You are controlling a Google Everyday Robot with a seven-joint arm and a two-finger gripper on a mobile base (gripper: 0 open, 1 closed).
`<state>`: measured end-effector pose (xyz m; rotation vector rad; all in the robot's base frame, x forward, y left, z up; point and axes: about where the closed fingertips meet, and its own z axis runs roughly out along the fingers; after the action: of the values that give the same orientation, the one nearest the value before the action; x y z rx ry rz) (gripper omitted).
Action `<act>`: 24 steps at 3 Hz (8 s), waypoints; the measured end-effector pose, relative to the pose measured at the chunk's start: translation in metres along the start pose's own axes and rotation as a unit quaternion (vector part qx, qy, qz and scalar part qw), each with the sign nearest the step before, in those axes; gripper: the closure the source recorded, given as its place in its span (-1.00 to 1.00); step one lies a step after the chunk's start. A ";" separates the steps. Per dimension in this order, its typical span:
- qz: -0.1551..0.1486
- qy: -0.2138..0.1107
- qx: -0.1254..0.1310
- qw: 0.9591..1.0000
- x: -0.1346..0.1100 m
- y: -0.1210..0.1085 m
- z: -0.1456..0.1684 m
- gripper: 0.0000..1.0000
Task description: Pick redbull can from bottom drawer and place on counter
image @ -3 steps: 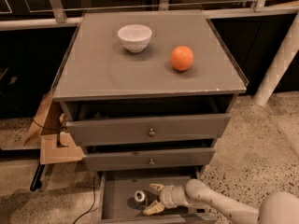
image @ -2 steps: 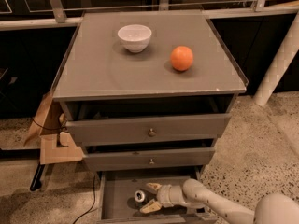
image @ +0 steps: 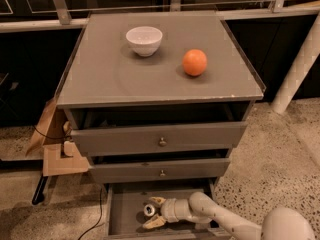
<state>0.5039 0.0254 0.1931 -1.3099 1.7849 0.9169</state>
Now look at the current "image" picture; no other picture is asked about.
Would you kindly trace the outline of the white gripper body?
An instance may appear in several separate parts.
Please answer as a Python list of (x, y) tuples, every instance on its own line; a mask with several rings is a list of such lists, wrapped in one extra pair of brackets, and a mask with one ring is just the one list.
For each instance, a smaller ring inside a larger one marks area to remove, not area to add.
[(162, 217), (169, 223), (191, 218), (187, 199), (167, 199), (160, 209)]

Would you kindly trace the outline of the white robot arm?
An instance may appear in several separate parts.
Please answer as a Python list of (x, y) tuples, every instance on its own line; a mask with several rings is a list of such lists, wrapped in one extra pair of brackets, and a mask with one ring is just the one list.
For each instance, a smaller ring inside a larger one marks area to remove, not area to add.
[(197, 224), (215, 221), (237, 240), (315, 240), (309, 222), (297, 211), (278, 207), (263, 219), (262, 225), (253, 223), (219, 206), (202, 192), (194, 192), (188, 199), (150, 197), (144, 207), (148, 220), (144, 229), (162, 227), (181, 220)]

